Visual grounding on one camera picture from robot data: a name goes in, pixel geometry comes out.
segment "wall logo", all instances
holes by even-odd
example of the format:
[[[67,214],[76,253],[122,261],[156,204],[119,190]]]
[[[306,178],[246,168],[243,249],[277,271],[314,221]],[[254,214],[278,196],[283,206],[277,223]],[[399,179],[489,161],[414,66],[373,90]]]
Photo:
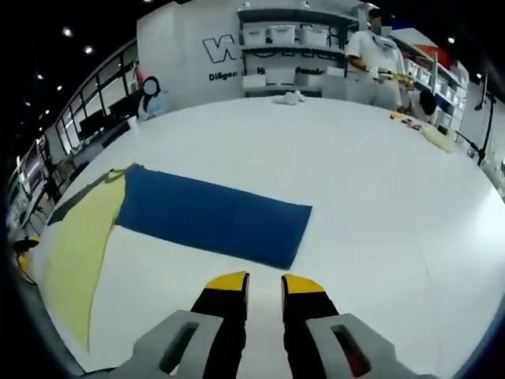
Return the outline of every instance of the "wall logo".
[[[207,38],[202,41],[208,57],[212,63],[223,63],[226,59],[237,59],[235,53],[235,39],[231,34],[225,34],[216,38]]]

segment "white table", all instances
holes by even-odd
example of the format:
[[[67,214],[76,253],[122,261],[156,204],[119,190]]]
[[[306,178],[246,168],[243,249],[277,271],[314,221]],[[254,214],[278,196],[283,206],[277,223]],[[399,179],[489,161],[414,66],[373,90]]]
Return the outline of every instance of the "white table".
[[[312,205],[290,272],[325,287],[418,373],[450,377],[479,343],[505,293],[505,205],[466,156],[447,154],[379,108],[328,99],[296,107],[240,99],[166,114],[102,152],[65,201],[133,162]],[[34,279],[58,224],[43,234]],[[251,274],[239,378],[290,377],[282,345],[283,271],[115,227],[92,307],[90,352],[50,311],[85,370],[117,366],[135,341],[188,310],[216,276]]]

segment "ceiling light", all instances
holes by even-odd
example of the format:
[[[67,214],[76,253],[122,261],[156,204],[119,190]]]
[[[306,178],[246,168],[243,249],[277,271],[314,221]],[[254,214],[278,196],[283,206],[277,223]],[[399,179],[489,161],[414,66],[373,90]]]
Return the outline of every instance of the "ceiling light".
[[[73,36],[72,31],[68,28],[63,28],[62,33],[65,37],[72,37]]]

